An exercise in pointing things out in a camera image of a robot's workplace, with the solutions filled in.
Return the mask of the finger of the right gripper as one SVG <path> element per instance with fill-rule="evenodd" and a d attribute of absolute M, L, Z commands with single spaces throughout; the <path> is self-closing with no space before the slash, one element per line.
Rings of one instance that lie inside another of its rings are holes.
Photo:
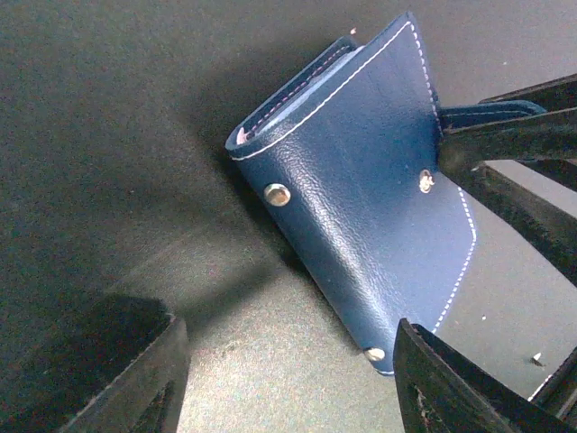
<path fill-rule="evenodd" d="M 576 189 L 576 77 L 570 75 L 487 99 L 527 101 L 545 113 L 458 127 L 440 144 L 441 172 L 513 227 L 570 282 L 576 281 L 576 219 L 489 166 L 512 160 Z"/>
<path fill-rule="evenodd" d="M 548 377 L 530 401 L 558 419 L 576 419 L 577 348 Z"/>

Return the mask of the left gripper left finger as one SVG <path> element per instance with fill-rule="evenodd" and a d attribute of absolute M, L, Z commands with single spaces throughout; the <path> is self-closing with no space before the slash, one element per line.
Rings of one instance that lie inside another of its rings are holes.
<path fill-rule="evenodd" d="M 1 371 L 3 432 L 174 432 L 187 324 L 159 299 L 121 294 L 57 321 Z"/>

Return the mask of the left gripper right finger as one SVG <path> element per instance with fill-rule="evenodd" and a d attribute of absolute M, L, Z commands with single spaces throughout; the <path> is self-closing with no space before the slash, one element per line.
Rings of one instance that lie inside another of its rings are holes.
<path fill-rule="evenodd" d="M 574 432 L 418 324 L 398 323 L 393 365 L 406 432 Z"/>

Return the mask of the blue leather card holder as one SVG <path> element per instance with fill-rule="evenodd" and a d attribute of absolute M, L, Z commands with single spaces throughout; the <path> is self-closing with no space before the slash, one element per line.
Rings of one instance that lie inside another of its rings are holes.
<path fill-rule="evenodd" d="M 414 16 L 331 44 L 225 148 L 373 368 L 398 322 L 443 323 L 477 229 L 436 158 L 446 128 L 540 115 L 527 100 L 442 107 Z"/>

